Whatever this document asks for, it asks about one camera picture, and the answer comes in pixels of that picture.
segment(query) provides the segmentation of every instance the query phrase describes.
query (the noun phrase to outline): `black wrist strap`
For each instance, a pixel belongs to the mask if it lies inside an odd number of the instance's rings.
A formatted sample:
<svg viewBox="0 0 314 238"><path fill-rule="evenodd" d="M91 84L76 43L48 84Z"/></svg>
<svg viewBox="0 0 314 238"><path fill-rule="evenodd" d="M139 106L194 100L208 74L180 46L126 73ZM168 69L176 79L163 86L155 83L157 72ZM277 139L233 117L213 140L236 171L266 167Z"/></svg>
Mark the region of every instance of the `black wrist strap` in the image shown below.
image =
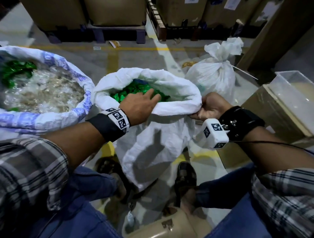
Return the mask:
<svg viewBox="0 0 314 238"><path fill-rule="evenodd" d="M220 124L225 130L229 130L228 137L231 141L241 141L254 128L265 126L263 119L253 112L235 106L227 110L220 118Z"/></svg>
<svg viewBox="0 0 314 238"><path fill-rule="evenodd" d="M87 120L103 136L106 142L114 142L125 133L105 114L99 113Z"/></svg>

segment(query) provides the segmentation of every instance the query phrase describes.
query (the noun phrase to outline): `tied white plastic bag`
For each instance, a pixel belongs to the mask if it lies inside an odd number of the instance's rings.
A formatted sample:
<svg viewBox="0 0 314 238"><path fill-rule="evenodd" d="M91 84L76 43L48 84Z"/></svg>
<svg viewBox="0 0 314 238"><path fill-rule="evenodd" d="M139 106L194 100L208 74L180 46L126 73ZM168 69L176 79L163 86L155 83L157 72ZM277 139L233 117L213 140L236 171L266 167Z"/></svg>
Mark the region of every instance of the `tied white plastic bag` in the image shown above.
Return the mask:
<svg viewBox="0 0 314 238"><path fill-rule="evenodd" d="M242 53L243 41L241 38L228 38L221 44L205 45L204 49L211 58L194 64L185 78L194 83L202 96L217 92L229 103L234 100L235 73L228 58Z"/></svg>
<svg viewBox="0 0 314 238"><path fill-rule="evenodd" d="M76 82L84 89L84 99L69 112L31 113L6 111L0 108L0 128L19 134L43 134L74 125L85 118L92 103L93 81L64 57L38 50L17 46L0 47L0 64L12 59L36 60L48 66L58 66L69 71Z"/></svg>
<svg viewBox="0 0 314 238"><path fill-rule="evenodd" d="M119 103L110 94L122 90L136 78L171 97L171 101L156 105L146 123L130 127L130 131L114 143L123 172L142 191L167 169L191 140L195 122L187 115L200 109L202 99L194 84L168 71L122 68L100 80L92 92L92 102L102 110L118 107Z"/></svg>

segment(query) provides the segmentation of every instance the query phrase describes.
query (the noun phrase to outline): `concrete floor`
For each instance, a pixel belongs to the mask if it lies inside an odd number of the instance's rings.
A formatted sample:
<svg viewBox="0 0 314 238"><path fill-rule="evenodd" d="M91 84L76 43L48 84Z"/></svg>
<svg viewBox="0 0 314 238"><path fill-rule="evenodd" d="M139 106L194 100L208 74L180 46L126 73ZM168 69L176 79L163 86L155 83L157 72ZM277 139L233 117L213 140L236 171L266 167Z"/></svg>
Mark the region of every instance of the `concrete floor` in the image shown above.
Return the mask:
<svg viewBox="0 0 314 238"><path fill-rule="evenodd" d="M96 42L53 45L33 25L31 17L22 4L19 4L0 21L0 40L2 41L0 44L31 46L61 55L81 69L97 84L106 74L115 72L120 68L130 67L165 69L176 76L184 77L187 69L182 69L182 64L192 61L196 57L206 57L206 52L203 50L204 45L216 42L210 40L194 42L190 40L181 40L180 42L167 40L166 42L159 42L149 20L147 21L146 30L146 44L139 45L132 41L120 41L121 47L118 49L113 49L109 43L97 44ZM249 39L244 39L245 46L249 46L251 42ZM94 46L100 46L101 49L96 50ZM257 89L257 85L252 79L243 76L245 75L242 73L236 73L234 105L241 105ZM190 161L197 172L198 184L227 174L216 151L202 149L191 142L189 152ZM113 153L113 149L109 145L103 151L100 151L87 166L93 167L97 158L108 153ZM180 156L164 172L157 183L137 201L136 208L133 211L133 215L136 217L134 229L156 221L161 217L164 206L174 198L172 186L176 177L177 165L182 160L185 160L185 158ZM106 207L106 214L119 233L126 235L133 230L125 228L126 207L114 203L110 199L95 201L93 205L102 212ZM227 215L229 210L202 209L199 212L203 213L204 217L214 227Z"/></svg>

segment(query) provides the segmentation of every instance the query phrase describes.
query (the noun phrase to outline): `hand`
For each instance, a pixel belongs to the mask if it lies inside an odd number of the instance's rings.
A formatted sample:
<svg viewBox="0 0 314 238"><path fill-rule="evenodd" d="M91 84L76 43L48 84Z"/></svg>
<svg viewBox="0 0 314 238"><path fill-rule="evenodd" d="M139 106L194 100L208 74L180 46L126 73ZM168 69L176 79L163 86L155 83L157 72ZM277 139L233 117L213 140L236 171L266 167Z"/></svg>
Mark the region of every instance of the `hand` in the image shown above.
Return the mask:
<svg viewBox="0 0 314 238"><path fill-rule="evenodd" d="M209 118L219 119L230 108L232 105L218 93L209 93L202 97L202 108L190 117L201 121Z"/></svg>
<svg viewBox="0 0 314 238"><path fill-rule="evenodd" d="M120 103L119 108L121 108L129 118L131 126L142 124L148 119L154 107L161 100L159 94L156 94L152 98L153 94L154 89L148 90L145 94L128 94Z"/></svg>

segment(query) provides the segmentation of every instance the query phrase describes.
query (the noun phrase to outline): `clear plastic container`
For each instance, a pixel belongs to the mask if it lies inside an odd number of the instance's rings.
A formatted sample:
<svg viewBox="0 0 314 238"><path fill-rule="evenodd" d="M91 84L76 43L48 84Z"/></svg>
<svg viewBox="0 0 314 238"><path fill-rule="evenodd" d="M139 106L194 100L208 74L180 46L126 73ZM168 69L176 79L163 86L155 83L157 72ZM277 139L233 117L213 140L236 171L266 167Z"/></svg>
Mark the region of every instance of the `clear plastic container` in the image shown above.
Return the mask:
<svg viewBox="0 0 314 238"><path fill-rule="evenodd" d="M276 74L269 88L314 134L314 83L297 70Z"/></svg>

